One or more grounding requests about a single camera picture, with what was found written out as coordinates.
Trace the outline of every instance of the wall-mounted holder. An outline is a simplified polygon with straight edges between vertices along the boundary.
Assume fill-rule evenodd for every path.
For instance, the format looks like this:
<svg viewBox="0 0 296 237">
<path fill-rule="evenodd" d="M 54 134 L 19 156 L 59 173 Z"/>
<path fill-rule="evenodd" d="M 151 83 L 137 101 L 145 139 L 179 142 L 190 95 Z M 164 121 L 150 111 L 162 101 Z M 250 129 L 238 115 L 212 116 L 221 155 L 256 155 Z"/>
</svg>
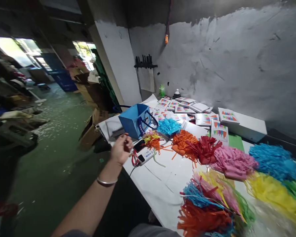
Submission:
<svg viewBox="0 0 296 237">
<path fill-rule="evenodd" d="M 142 61 L 140 61 L 140 58 L 138 56 L 136 56 L 135 62 L 136 62 L 136 64 L 135 64 L 134 68 L 136 68 L 137 70 L 140 67 L 141 68 L 150 68 L 150 69 L 158 67 L 158 65 L 152 64 L 152 57 L 150 56 L 150 54 L 148 54 L 148 56 L 142 55 Z"/>
</svg>

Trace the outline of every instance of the green floor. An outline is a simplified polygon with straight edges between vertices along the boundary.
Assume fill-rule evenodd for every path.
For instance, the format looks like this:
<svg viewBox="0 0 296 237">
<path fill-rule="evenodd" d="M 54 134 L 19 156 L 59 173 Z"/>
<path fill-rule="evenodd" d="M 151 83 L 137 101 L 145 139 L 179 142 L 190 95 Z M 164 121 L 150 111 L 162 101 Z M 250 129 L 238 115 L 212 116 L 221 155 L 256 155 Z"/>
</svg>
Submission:
<svg viewBox="0 0 296 237">
<path fill-rule="evenodd" d="M 50 122 L 35 130 L 38 146 L 18 162 L 9 202 L 23 208 L 17 218 L 16 237 L 49 236 L 57 224 L 97 177 L 109 153 L 79 149 L 79 136 L 92 108 L 81 94 L 64 92 L 56 83 L 50 91 L 37 91 L 47 101 L 37 118 Z"/>
</svg>

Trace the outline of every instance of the white table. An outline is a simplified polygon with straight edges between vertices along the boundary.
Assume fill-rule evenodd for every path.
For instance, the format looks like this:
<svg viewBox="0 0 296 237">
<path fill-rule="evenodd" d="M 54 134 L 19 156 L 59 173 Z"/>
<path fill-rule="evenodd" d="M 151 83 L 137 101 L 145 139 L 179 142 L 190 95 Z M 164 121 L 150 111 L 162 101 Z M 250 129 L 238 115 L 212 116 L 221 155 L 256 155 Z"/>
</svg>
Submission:
<svg viewBox="0 0 296 237">
<path fill-rule="evenodd" d="M 105 121 L 99 123 L 101 132 L 108 141 L 108 131 Z M 250 147 L 253 144 L 242 141 L 245 153 L 249 153 Z M 143 154 L 148 148 L 143 148 L 138 155 Z M 181 236 L 183 230 L 177 229 L 179 221 L 179 210 L 183 202 L 180 192 L 189 183 L 193 175 L 192 161 L 179 154 L 175 156 L 175 152 L 161 150 L 160 155 L 156 155 L 156 160 L 165 165 L 166 168 L 158 165 L 153 158 L 147 161 L 144 165 L 135 168 L 131 175 L 132 181 L 145 198 L 151 210 L 155 214 L 163 227 L 177 231 Z M 130 175 L 133 170 L 131 158 L 124 164 L 124 169 Z M 205 165 L 197 165 L 197 169 L 206 172 Z M 243 182 L 235 181 L 235 188 L 246 198 L 252 202 L 254 198 L 247 193 L 246 186 Z"/>
</svg>

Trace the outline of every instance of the blue gift bag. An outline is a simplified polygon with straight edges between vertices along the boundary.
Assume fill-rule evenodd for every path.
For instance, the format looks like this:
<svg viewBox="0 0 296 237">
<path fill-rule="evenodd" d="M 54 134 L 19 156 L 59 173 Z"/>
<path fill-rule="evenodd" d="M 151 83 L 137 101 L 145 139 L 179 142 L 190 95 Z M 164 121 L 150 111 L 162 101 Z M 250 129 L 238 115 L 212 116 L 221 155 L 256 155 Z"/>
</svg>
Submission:
<svg viewBox="0 0 296 237">
<path fill-rule="evenodd" d="M 149 113 L 149 106 L 144 104 L 135 104 L 132 107 L 126 105 L 119 105 L 119 107 L 127 107 L 128 109 L 120 114 L 119 120 L 130 137 L 139 139 L 141 138 L 147 129 L 157 129 L 158 123 L 156 119 Z M 153 118 L 157 124 L 156 128 L 152 128 L 151 118 Z"/>
</svg>

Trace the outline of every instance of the plastic bottle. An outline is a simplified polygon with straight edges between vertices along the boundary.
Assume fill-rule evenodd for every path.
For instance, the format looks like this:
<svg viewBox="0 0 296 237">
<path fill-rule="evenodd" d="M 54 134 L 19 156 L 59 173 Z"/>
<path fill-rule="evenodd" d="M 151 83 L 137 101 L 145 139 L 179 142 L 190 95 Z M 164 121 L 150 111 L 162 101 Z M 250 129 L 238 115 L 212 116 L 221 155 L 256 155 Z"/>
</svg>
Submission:
<svg viewBox="0 0 296 237">
<path fill-rule="evenodd" d="M 173 99 L 176 99 L 176 98 L 179 98 L 179 97 L 181 97 L 181 93 L 179 92 L 179 89 L 177 89 L 177 91 L 173 95 Z"/>
<path fill-rule="evenodd" d="M 159 87 L 159 96 L 164 97 L 164 86 L 162 84 Z"/>
</svg>

